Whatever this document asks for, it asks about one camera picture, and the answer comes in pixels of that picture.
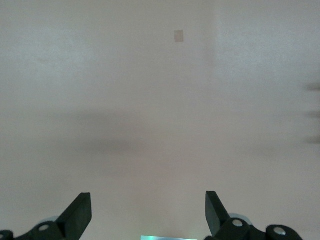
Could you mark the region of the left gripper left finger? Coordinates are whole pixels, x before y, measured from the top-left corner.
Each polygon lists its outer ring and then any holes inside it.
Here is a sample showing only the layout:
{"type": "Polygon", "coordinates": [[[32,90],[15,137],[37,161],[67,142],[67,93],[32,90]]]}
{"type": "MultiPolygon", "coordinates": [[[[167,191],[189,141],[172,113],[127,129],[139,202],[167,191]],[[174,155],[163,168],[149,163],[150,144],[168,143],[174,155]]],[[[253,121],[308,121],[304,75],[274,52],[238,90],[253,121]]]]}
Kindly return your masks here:
{"type": "Polygon", "coordinates": [[[91,194],[80,193],[57,220],[43,222],[27,233],[27,240],[80,240],[91,220],[91,194]]]}

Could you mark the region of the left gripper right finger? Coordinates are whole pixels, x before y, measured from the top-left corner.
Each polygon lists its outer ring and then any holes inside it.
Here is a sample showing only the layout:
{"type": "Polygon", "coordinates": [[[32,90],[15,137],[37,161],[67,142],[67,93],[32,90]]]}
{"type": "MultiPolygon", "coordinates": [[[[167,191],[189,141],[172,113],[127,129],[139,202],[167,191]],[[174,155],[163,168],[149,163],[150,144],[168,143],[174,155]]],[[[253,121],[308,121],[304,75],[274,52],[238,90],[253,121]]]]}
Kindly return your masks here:
{"type": "Polygon", "coordinates": [[[215,191],[205,194],[205,217],[212,240],[249,240],[250,225],[238,217],[230,217],[215,191]]]}

